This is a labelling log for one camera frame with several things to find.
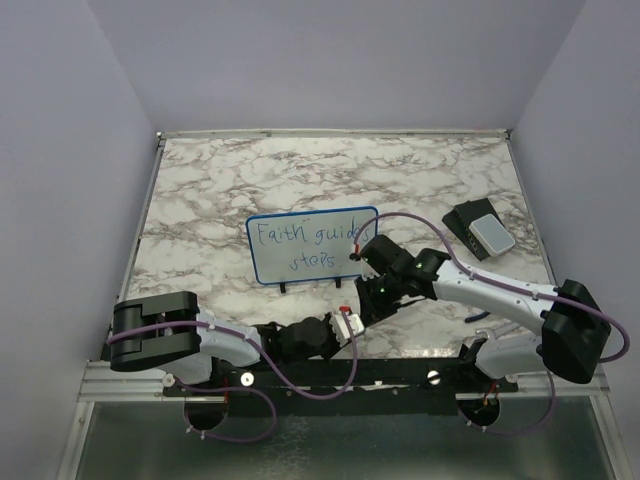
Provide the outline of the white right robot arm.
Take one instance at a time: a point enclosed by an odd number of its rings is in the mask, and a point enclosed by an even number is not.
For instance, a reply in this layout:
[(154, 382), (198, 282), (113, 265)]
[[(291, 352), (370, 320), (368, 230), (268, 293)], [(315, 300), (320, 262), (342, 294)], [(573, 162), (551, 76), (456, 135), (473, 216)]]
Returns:
[(486, 271), (473, 271), (452, 255), (425, 248), (416, 256), (385, 235), (352, 254), (375, 275), (356, 283), (360, 316), (372, 326), (416, 297), (456, 302), (499, 316), (525, 334), (499, 338), (490, 334), (471, 346), (472, 359), (459, 367), (461, 383), (481, 391), (494, 379), (548, 370), (575, 383), (588, 384), (611, 333), (610, 325), (583, 284), (529, 284)]

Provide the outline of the blue framed small whiteboard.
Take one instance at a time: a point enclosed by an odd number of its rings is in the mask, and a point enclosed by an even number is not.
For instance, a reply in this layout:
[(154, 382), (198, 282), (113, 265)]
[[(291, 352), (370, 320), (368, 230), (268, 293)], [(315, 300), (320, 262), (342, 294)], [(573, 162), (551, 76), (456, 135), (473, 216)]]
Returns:
[(349, 258), (378, 230), (374, 206), (253, 215), (245, 222), (256, 281), (285, 286), (361, 274)]

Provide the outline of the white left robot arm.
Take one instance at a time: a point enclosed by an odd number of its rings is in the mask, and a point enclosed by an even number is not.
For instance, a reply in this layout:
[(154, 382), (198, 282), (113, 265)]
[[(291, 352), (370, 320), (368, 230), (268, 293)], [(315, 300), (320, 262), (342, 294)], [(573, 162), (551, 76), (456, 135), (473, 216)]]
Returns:
[(328, 313), (281, 326), (240, 326), (216, 319), (199, 307), (195, 293), (182, 291), (127, 300), (113, 310), (110, 367), (116, 372), (159, 368), (206, 395), (220, 385), (224, 360), (249, 367), (271, 359), (291, 364), (332, 358), (358, 329)]

